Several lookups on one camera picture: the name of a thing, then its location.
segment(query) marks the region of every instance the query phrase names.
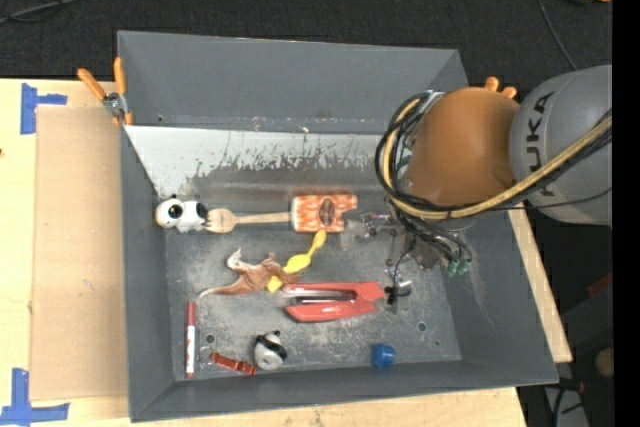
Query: marker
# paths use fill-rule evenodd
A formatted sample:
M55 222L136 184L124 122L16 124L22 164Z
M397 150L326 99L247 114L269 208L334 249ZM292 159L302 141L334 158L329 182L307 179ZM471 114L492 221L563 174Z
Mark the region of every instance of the marker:
M187 303L187 354L186 354L186 370L187 377L191 378L194 374L196 360L196 303L189 301Z

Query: red stapler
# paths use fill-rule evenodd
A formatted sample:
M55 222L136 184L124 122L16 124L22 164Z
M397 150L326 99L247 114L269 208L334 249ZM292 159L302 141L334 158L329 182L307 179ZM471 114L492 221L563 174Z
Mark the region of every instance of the red stapler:
M375 281L360 283L297 283L282 288L294 304L286 306L299 322L325 322L377 311L374 302L384 298Z

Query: red clip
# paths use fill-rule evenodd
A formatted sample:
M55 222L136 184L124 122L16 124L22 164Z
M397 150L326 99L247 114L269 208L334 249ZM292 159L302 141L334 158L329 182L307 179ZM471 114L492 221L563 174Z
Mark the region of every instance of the red clip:
M377 311L374 301L384 297L384 290L375 281L288 284L282 292L296 300L285 310L299 322L325 322L373 313Z
M257 367L255 365L252 365L251 363L247 363L246 361L236 361L235 359L222 356L218 352L214 352L211 355L211 361L217 363L221 367L230 368L231 370L237 370L238 372L243 372L247 375L254 375L257 370Z

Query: toy kangaroo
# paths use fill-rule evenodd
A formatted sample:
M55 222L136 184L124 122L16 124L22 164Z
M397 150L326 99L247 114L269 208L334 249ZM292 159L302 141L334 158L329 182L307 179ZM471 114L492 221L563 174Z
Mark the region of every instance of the toy kangaroo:
M231 285L217 288L208 288L200 294L200 298L207 294L238 295L248 294L256 290L266 288L272 276L278 276L284 283L295 283L301 276L298 273L288 273L275 261L276 255L269 253L268 258L258 265L251 265L240 260L242 251L238 248L228 259L227 267L238 272L240 276Z

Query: yellow toy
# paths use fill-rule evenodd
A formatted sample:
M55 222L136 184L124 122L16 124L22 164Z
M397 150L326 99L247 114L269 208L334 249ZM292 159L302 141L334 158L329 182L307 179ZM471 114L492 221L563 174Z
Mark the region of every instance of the yellow toy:
M313 242L311 243L309 251L289 258L287 265L285 265L282 270L287 274L296 274L302 269L308 267L311 264L311 257L313 256L313 253L316 249L319 249L324 245L325 240L327 240L327 232L325 230L320 230L313 237ZM267 284L267 290L269 290L269 292L277 292L280 290L282 285L283 283L278 276L271 276L271 280Z

